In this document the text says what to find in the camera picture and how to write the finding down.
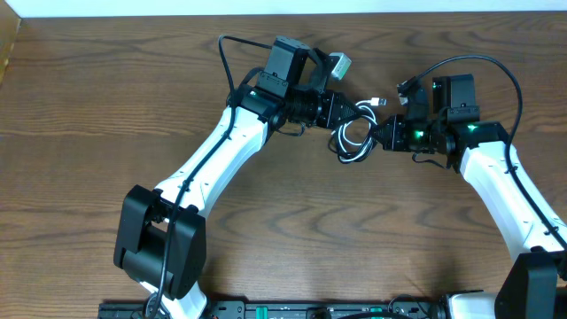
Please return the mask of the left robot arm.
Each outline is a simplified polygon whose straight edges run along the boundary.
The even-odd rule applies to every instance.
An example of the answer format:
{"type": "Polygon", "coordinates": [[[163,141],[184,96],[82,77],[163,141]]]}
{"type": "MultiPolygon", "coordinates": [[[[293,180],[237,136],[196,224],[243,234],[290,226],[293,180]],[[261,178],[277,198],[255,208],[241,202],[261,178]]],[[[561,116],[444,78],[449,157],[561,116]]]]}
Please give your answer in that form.
{"type": "Polygon", "coordinates": [[[353,103],[327,87],[351,65],[345,53],[285,36],[268,51],[265,66],[229,83],[221,119],[196,152],[153,189],[136,185],[124,198],[113,262],[151,293],[133,317],[200,317],[206,219],[236,172],[286,122],[334,129],[353,118],[353,103]]]}

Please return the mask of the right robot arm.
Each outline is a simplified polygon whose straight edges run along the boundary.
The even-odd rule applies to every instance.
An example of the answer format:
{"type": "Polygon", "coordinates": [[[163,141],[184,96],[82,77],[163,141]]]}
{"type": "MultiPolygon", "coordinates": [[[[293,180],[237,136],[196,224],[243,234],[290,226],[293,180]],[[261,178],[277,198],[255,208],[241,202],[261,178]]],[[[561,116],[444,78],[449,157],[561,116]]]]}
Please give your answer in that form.
{"type": "Polygon", "coordinates": [[[403,114],[382,122],[372,136],[386,151],[439,153],[481,197],[514,264],[496,293],[449,293],[433,318],[564,318],[566,224],[526,174],[509,135],[482,121],[470,74],[436,77],[433,97],[412,78],[398,87],[403,114]]]}

